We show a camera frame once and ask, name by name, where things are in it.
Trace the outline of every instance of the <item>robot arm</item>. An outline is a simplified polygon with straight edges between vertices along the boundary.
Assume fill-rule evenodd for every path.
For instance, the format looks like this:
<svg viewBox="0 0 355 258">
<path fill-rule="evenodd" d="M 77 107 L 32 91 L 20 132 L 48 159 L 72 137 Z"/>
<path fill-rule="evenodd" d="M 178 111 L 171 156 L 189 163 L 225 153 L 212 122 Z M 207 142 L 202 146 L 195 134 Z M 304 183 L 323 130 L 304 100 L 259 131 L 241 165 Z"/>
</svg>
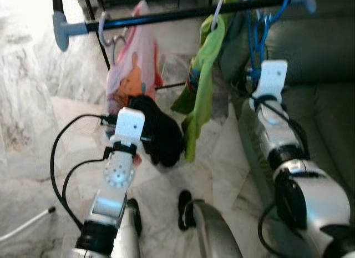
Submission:
<svg viewBox="0 0 355 258">
<path fill-rule="evenodd" d="M 355 257 L 355 230 L 349 225 L 344 190 L 308 160 L 276 97 L 260 96 L 254 107 L 260 148 L 273 170 L 279 217 L 307 241 L 316 256 Z"/>
<path fill-rule="evenodd" d="M 119 112 L 115 134 L 104 154 L 108 163 L 103 182 L 70 258 L 110 257 L 126 206 L 126 191 L 135 174 L 133 157 L 144 120 L 144 114 L 137 110 L 123 108 Z"/>
</svg>

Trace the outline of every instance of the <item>marble floor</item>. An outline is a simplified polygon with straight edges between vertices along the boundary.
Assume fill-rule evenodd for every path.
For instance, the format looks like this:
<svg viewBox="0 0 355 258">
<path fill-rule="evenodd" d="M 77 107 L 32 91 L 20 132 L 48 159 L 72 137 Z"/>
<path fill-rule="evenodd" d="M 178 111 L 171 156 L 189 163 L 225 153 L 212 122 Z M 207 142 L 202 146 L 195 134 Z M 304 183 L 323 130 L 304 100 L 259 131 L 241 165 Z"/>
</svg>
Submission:
<svg viewBox="0 0 355 258">
<path fill-rule="evenodd" d="M 181 2 L 183 8 L 193 5 L 193 0 Z M 176 4 L 167 1 L 150 6 L 153 12 L 161 12 Z M 64 10 L 69 22 L 84 19 L 76 0 L 64 0 Z M 130 11 L 126 6 L 112 9 L 111 14 L 124 17 Z M 49 218 L 0 243 L 0 257 L 62 257 L 73 246 L 79 231 L 54 195 L 50 149 L 56 134 L 72 118 L 105 112 L 107 69 L 95 35 L 74 37 L 68 50 L 61 52 L 54 40 L 51 15 L 52 0 L 0 0 L 0 234 L 51 205 L 57 207 Z M 154 25 L 166 84 L 185 80 L 190 59 L 199 48 L 201 21 Z M 161 109 L 178 123 L 184 116 L 172 112 L 170 106 L 180 91 L 160 90 L 156 95 Z M 262 203 L 242 149 L 229 89 L 217 68 L 213 99 L 212 118 L 202 129 L 193 163 L 181 157 L 167 170 L 153 166 L 143 154 L 128 195 L 140 207 L 144 257 L 199 257 L 196 231 L 181 232 L 177 226 L 182 189 L 222 212 L 244 257 L 269 256 L 257 238 Z M 102 157 L 106 144 L 96 120 L 83 119 L 69 129 L 56 156 L 59 186 L 74 164 Z M 102 178 L 102 168 L 99 163 L 84 166 L 69 183 L 69 205 L 81 220 Z"/>
</svg>

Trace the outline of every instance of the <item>pink plastic bag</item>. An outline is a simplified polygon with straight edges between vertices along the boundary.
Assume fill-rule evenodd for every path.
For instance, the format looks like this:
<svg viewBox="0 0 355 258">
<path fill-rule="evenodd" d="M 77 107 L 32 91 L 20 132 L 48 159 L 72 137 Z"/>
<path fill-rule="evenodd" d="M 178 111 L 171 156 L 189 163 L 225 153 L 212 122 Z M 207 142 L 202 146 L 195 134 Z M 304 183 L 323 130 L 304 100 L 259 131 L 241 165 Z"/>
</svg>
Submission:
<svg viewBox="0 0 355 258">
<path fill-rule="evenodd" d="M 146 1 L 134 8 L 133 16 L 149 14 Z M 129 96 L 145 94 L 155 99 L 155 87 L 163 84 L 158 72 L 158 44 L 151 25 L 131 29 L 126 45 L 107 77 L 106 95 L 108 111 L 117 114 L 128 105 Z"/>
</svg>

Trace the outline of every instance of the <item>metal hook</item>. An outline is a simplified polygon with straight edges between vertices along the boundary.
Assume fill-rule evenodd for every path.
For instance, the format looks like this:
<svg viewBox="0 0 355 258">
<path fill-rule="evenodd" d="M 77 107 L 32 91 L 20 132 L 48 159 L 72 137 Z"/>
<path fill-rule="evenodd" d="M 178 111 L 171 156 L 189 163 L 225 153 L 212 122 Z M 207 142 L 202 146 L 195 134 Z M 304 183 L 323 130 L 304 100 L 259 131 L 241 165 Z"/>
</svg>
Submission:
<svg viewBox="0 0 355 258">
<path fill-rule="evenodd" d="M 224 0 L 219 0 L 219 1 L 218 1 L 217 7 L 216 7 L 216 12 L 215 12 L 215 14 L 214 14 L 214 16 L 213 16 L 213 20 L 212 20 L 212 23 L 211 23 L 211 31 L 212 31 L 212 32 L 216 29 L 217 17 L 218 17 L 218 14 L 220 13 L 220 10 L 221 10 L 223 1 L 224 1 Z"/>
<path fill-rule="evenodd" d="M 126 31 L 127 29 L 124 28 L 124 33 L 123 35 L 115 35 L 114 37 L 112 37 L 110 40 L 106 40 L 105 39 L 105 36 L 104 36 L 104 25 L 105 25 L 105 21 L 107 18 L 109 18 L 110 15 L 107 14 L 106 11 L 104 11 L 102 14 L 101 14 L 101 18 L 100 18 L 100 21 L 99 21 L 99 29 L 98 29 L 98 33 L 99 33 L 99 40 L 100 40 L 100 43 L 103 45 L 103 46 L 106 46 L 106 47 L 109 47 L 111 45 L 113 45 L 113 51 L 112 51 L 112 64 L 114 65 L 115 64 L 115 53 L 116 53 L 116 45 L 117 43 L 121 40 L 124 44 L 126 44 L 126 39 L 125 39 L 125 35 L 126 35 Z"/>
</svg>

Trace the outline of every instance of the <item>clothes drying rack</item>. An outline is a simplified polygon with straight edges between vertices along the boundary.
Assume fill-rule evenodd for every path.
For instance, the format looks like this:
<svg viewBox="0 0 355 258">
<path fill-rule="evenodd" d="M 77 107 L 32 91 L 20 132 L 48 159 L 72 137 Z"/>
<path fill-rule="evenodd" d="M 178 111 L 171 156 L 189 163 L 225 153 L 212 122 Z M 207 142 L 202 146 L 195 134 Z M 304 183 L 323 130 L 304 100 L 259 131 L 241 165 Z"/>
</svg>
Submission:
<svg viewBox="0 0 355 258">
<path fill-rule="evenodd" d="M 219 13 L 232 13 L 238 11 L 245 11 L 249 9 L 265 8 L 265 7 L 274 7 L 280 6 L 284 0 L 244 0 L 238 1 L 235 3 L 223 4 L 220 8 Z M 88 34 L 90 32 L 95 32 L 97 35 L 98 43 L 102 55 L 104 57 L 107 69 L 110 69 L 110 63 L 105 51 L 104 46 L 100 43 L 99 40 L 99 21 L 95 20 L 94 11 L 91 5 L 90 0 L 85 0 L 87 5 L 90 21 L 84 21 L 81 23 L 70 24 L 67 22 L 64 10 L 63 10 L 63 1 L 62 0 L 53 0 L 53 27 L 55 40 L 57 41 L 58 47 L 65 51 L 69 46 L 69 37 L 78 36 L 82 34 Z M 197 7 L 192 9 L 185 9 L 181 11 L 172 11 L 158 14 L 149 14 L 144 16 L 137 17 L 127 17 L 119 19 L 109 19 L 105 21 L 104 30 L 118 29 L 118 28 L 128 28 L 131 26 L 138 26 L 143 24 L 153 24 L 160 22 L 168 21 L 179 21 L 182 19 L 188 18 L 197 18 L 197 17 L 207 17 L 211 14 L 214 14 L 217 6 L 206 6 L 206 7 Z M 165 85 L 162 87 L 156 87 L 156 89 L 166 89 L 184 85 L 185 82 L 176 83 L 171 85 Z"/>
</svg>

